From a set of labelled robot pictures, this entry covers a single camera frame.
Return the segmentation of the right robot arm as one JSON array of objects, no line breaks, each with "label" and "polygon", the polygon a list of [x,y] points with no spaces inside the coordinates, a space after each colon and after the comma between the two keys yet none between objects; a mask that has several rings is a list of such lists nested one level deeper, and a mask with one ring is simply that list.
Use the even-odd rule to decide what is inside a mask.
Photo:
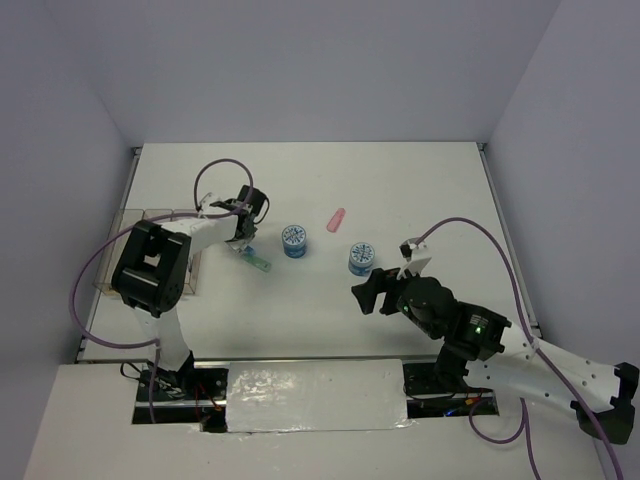
[{"label": "right robot arm", "polygon": [[400,277],[398,270],[373,270],[351,289],[368,315],[399,313],[442,347],[434,367],[446,391],[461,387],[504,390],[575,415],[592,437],[604,434],[624,445],[634,427],[632,404],[639,382],[637,367],[599,363],[538,338],[528,338],[517,323],[485,307],[456,299],[433,277]]}]

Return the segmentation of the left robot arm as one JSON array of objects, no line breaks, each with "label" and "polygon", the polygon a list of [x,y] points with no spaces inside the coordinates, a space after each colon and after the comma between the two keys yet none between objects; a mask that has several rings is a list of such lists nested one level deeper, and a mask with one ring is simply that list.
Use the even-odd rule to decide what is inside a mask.
[{"label": "left robot arm", "polygon": [[246,253],[269,207],[265,193],[245,185],[235,198],[208,194],[194,211],[176,212],[166,223],[147,219],[133,226],[111,286],[143,333],[159,343],[150,354],[151,366],[172,398],[189,396],[197,379],[177,309],[190,262],[218,244]]}]

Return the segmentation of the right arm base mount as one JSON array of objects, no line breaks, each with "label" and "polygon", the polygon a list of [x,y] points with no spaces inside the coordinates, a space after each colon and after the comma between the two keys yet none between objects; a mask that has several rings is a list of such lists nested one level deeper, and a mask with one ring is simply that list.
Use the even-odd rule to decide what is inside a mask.
[{"label": "right arm base mount", "polygon": [[495,393],[472,387],[464,379],[467,361],[442,345],[437,354],[401,357],[402,389],[410,419],[467,416],[474,407],[481,415],[497,415]]}]

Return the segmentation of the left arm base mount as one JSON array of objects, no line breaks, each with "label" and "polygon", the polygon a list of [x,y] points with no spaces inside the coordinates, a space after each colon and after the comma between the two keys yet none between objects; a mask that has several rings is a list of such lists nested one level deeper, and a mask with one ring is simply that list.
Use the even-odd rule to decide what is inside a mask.
[{"label": "left arm base mount", "polygon": [[149,407],[151,366],[123,362],[119,373],[136,383],[132,423],[134,425],[189,424],[206,433],[226,433],[227,368],[199,368],[186,387],[173,386],[168,377],[156,373]]}]

